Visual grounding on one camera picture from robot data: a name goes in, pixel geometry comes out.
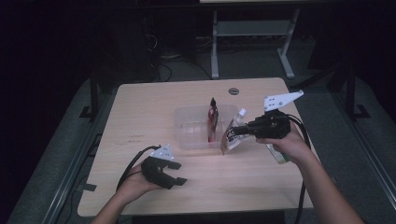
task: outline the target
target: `white bracket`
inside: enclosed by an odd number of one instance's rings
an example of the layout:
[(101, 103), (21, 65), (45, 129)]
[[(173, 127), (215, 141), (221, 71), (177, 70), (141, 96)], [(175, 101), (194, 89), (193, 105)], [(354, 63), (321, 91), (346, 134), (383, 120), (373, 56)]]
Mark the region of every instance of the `white bracket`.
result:
[(173, 159), (175, 158), (173, 156), (171, 145), (169, 144), (165, 147), (158, 148), (157, 150), (151, 152), (149, 155), (150, 157), (154, 157), (166, 161), (173, 161)]
[(278, 109), (284, 105), (287, 105), (290, 102), (293, 102), (302, 95), (304, 95), (303, 91), (297, 91), (280, 95), (265, 96), (264, 111), (268, 112)]

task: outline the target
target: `right hand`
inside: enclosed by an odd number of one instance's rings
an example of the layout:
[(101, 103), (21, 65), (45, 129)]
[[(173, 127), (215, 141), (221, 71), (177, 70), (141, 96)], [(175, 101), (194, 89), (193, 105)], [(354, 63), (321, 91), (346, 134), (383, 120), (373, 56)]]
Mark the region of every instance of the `right hand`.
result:
[(290, 133), (282, 139), (257, 138), (256, 142), (261, 144), (273, 144), (277, 151), (285, 153), (292, 162), (296, 163), (305, 156), (311, 155), (312, 152), (306, 145), (304, 139), (300, 136), (293, 122), (290, 123), (290, 128)]

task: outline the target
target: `transparent plastic container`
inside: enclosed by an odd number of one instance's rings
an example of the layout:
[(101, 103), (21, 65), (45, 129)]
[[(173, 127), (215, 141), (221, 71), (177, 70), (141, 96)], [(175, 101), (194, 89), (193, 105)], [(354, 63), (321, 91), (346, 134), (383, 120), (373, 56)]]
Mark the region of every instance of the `transparent plastic container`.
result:
[(207, 111), (209, 105), (179, 107), (175, 111), (175, 138), (179, 148), (220, 148), (221, 138), (233, 116), (238, 113), (236, 105), (217, 105), (219, 111), (215, 141), (208, 142)]

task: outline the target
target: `dark background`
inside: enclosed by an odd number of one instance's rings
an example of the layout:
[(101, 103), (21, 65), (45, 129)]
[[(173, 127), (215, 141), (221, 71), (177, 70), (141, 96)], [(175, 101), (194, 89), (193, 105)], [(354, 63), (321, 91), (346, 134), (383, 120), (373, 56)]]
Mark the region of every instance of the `dark background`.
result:
[[(103, 91), (121, 83), (150, 82), (155, 78), (150, 64), (155, 64), (158, 55), (147, 53), (144, 33), (155, 33), (163, 44), (179, 48), (191, 58), (195, 37), (210, 36), (208, 11), (178, 15), (157, 11), (153, 21), (141, 23), (145, 13), (103, 15), (83, 10), (101, 2), (0, 3), (2, 222), (19, 199), (73, 96), (92, 71), (97, 72)], [(347, 54), (353, 55), (359, 77), (371, 85), (393, 119), (395, 9), (387, 3), (310, 7), (303, 9), (295, 33), (300, 38), (312, 35), (318, 39), (312, 68), (326, 68)], [(223, 16), (235, 14), (241, 15), (227, 11)], [(262, 12), (244, 15), (262, 16)]]

